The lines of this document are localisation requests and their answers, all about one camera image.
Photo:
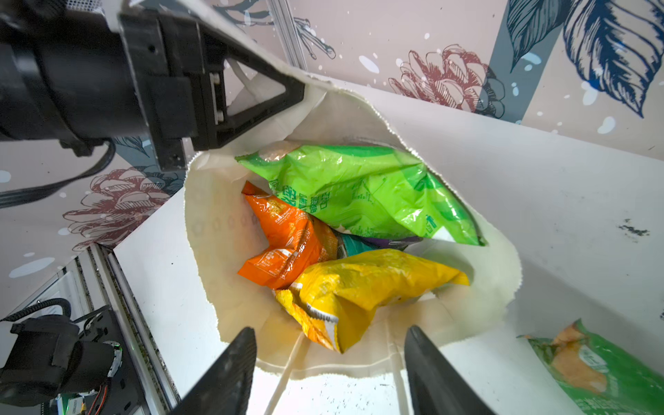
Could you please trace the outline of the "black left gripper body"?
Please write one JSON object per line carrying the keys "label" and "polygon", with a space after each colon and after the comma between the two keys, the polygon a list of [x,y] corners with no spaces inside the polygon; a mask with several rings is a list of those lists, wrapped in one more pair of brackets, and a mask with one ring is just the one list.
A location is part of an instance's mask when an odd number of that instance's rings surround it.
{"label": "black left gripper body", "polygon": [[221,147],[226,100],[214,77],[228,37],[198,18],[155,10],[120,13],[119,34],[159,168],[185,169],[186,138],[197,151]]}

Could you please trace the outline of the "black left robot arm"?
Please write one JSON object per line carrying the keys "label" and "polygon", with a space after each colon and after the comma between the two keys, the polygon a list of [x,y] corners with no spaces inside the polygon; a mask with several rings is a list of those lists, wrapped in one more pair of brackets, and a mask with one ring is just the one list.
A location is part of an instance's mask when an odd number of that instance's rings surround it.
{"label": "black left robot arm", "polygon": [[4,1],[2,140],[55,139],[88,157],[104,139],[145,135],[159,168],[176,171],[183,140],[222,148],[304,98],[236,28],[156,10],[118,24],[63,1]]}

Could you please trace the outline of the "green snack bag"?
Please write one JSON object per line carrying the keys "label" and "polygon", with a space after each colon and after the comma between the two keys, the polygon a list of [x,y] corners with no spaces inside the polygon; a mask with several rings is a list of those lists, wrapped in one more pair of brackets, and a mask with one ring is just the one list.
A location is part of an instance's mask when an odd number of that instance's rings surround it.
{"label": "green snack bag", "polygon": [[339,232],[484,244],[467,207],[408,151],[283,141],[236,160],[265,179],[273,195]]}
{"label": "green snack bag", "polygon": [[584,414],[662,414],[663,376],[579,319],[553,339],[525,337]]}

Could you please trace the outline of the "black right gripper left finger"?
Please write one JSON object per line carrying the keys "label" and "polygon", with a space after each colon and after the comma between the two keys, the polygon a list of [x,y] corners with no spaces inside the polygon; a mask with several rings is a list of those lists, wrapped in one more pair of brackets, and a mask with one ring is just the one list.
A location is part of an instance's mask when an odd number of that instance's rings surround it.
{"label": "black right gripper left finger", "polygon": [[243,328],[170,414],[246,414],[256,360],[255,331]]}

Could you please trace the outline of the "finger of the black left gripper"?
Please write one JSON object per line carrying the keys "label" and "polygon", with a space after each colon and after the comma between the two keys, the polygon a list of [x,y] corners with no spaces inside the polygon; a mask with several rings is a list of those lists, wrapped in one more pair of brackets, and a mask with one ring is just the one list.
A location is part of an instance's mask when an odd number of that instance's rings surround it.
{"label": "finger of the black left gripper", "polygon": [[[283,74],[266,58],[209,28],[200,29],[202,42],[202,125],[199,149],[216,150],[304,99],[305,84]],[[225,66],[236,72],[249,98],[227,98]]]}

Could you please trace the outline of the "yellow snack bag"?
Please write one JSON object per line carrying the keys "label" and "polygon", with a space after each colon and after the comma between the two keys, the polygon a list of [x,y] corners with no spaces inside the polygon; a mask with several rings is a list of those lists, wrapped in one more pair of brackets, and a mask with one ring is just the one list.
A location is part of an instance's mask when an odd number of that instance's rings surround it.
{"label": "yellow snack bag", "polygon": [[469,286],[470,278],[429,259],[380,249],[309,266],[274,296],[311,342],[343,354],[361,340],[381,307],[449,284]]}

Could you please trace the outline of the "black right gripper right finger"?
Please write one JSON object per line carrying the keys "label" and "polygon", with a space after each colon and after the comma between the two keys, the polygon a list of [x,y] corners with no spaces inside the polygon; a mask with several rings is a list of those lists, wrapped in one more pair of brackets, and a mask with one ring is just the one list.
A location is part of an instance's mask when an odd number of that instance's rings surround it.
{"label": "black right gripper right finger", "polygon": [[493,413],[416,325],[411,326],[406,334],[405,361],[414,413]]}

